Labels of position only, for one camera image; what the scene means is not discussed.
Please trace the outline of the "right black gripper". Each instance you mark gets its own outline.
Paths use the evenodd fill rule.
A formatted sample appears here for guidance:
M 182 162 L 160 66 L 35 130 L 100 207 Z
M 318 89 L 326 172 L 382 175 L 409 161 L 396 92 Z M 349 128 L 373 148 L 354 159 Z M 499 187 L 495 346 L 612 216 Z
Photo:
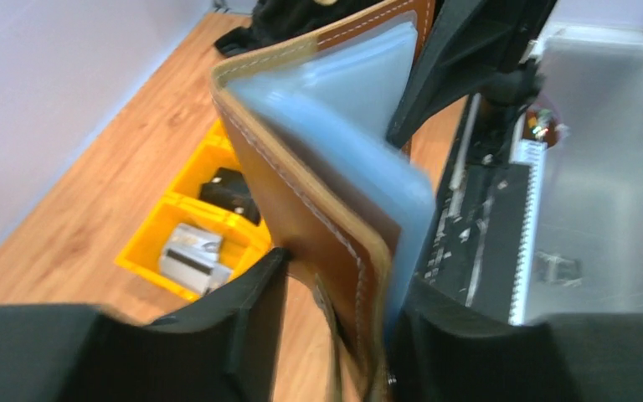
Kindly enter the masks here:
M 553 1 L 444 1 L 414 62 L 386 140 L 401 148 L 432 115 L 517 70 Z

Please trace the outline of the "brown leather card holder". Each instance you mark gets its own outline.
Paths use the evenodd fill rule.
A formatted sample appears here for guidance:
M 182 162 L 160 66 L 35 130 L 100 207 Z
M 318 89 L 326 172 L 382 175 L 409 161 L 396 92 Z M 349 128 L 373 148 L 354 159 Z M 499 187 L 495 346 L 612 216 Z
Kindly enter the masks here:
M 435 3 L 376 2 L 293 39 L 224 57 L 213 69 L 211 85 L 213 101 L 273 243 L 291 253 L 291 274 L 321 296 L 332 332 L 333 359 L 347 358 L 362 400 L 389 401 L 391 338 L 384 336 L 383 314 L 393 255 L 387 240 L 229 89 L 231 80 L 308 61 L 405 14 L 413 17 L 418 32 L 412 69 L 432 28 Z

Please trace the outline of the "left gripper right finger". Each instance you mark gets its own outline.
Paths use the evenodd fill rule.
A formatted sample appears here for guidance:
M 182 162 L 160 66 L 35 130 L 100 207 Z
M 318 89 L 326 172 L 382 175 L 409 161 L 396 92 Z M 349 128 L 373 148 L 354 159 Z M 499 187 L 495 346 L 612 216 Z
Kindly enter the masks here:
M 414 279 L 389 366 L 396 401 L 643 401 L 643 314 L 512 326 Z

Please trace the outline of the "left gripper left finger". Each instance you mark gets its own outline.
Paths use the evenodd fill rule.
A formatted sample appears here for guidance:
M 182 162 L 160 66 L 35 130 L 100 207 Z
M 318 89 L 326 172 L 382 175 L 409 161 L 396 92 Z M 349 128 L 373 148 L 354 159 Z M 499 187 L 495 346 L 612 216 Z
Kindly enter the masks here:
M 147 325 L 87 304 L 0 306 L 0 401 L 268 401 L 289 252 Z

